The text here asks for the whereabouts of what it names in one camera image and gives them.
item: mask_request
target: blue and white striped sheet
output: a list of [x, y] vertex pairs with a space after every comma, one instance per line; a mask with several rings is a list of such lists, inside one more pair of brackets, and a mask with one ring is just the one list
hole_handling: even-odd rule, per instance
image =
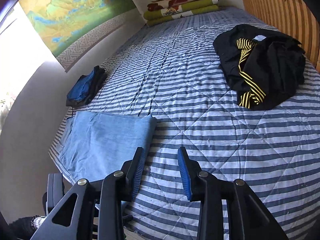
[[[134, 216], [130, 229], [146, 239], [196, 239], [199, 203], [183, 194], [180, 146], [218, 179], [244, 179], [292, 240], [320, 213], [320, 75], [307, 62], [294, 97], [269, 111], [238, 106], [212, 46], [238, 24], [274, 29], [233, 7], [144, 27], [102, 64], [106, 85], [75, 110], [158, 119], [138, 196], [125, 210]], [[74, 183], [55, 149], [65, 123], [49, 154]]]

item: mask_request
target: wooden headboard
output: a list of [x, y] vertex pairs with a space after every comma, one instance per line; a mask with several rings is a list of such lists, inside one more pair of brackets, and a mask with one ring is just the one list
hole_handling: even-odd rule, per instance
[[320, 72], [319, 24], [303, 0], [243, 0], [245, 10], [302, 43]]

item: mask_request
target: quilted bedspread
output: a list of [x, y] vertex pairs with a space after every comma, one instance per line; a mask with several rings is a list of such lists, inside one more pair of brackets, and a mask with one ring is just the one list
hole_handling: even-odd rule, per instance
[[[238, 106], [212, 46], [238, 24], [274, 29], [233, 7], [142, 28], [102, 64], [108, 78], [92, 103], [74, 109], [158, 119], [139, 193], [124, 211], [146, 239], [196, 239], [200, 204], [183, 194], [180, 146], [218, 179], [244, 179], [290, 239], [303, 239], [320, 212], [320, 75], [307, 62], [294, 97], [269, 111]], [[55, 150], [65, 121], [49, 154], [75, 183]]]

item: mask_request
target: metal screw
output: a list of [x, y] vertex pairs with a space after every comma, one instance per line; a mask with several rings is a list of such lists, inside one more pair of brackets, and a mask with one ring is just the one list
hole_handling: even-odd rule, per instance
[[79, 179], [78, 180], [78, 185], [83, 186], [85, 184], [87, 184], [87, 180], [86, 179]]
[[199, 176], [200, 176], [201, 178], [205, 178], [205, 177], [208, 177], [208, 173], [207, 173], [206, 171], [200, 171], [200, 172], [199, 172]]
[[121, 177], [123, 175], [123, 171], [115, 171], [115, 173], [113, 174], [113, 176], [115, 177]]
[[243, 185], [244, 185], [244, 180], [242, 180], [242, 179], [236, 179], [236, 184], [237, 184], [238, 186], [243, 186]]

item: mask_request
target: folded clothing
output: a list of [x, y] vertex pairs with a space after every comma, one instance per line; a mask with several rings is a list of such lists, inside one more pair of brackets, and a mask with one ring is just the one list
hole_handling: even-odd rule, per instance
[[278, 31], [241, 24], [217, 36], [214, 49], [237, 103], [270, 110], [295, 95], [304, 83], [305, 51]]
[[157, 0], [148, 4], [148, 11], [156, 11], [164, 8], [169, 8], [173, 6], [177, 6], [180, 4], [198, 1], [198, 0]]
[[143, 17], [146, 20], [155, 20], [155, 19], [165, 17], [167, 15], [177, 14], [181, 12], [186, 12], [186, 11], [214, 5], [214, 4], [217, 4], [218, 1], [219, 0], [198, 0], [198, 1], [188, 2], [188, 3], [176, 5], [170, 8], [165, 8], [157, 11], [146, 11], [143, 14]]
[[68, 93], [66, 106], [79, 107], [91, 103], [106, 78], [105, 70], [99, 66], [95, 66], [89, 75], [82, 75]]
[[74, 182], [104, 179], [131, 160], [137, 147], [147, 156], [156, 118], [78, 111], [67, 119], [57, 146], [59, 159]]
[[196, 15], [196, 14], [201, 14], [201, 13], [214, 12], [214, 11], [217, 11], [218, 9], [219, 9], [219, 7], [217, 5], [210, 5], [210, 6], [206, 6], [206, 7], [202, 7], [202, 8], [198, 8], [198, 9], [194, 9], [194, 10], [190, 10], [190, 11], [187, 11], [187, 12], [168, 15], [168, 16], [165, 16], [165, 17], [162, 17], [162, 18], [159, 18], [159, 19], [147, 21], [147, 25], [149, 27], [151, 27], [151, 26], [157, 25], [159, 23], [168, 22], [168, 21], [171, 21], [171, 20], [174, 20], [174, 19], [178, 19], [178, 18], [183, 18], [183, 17]]

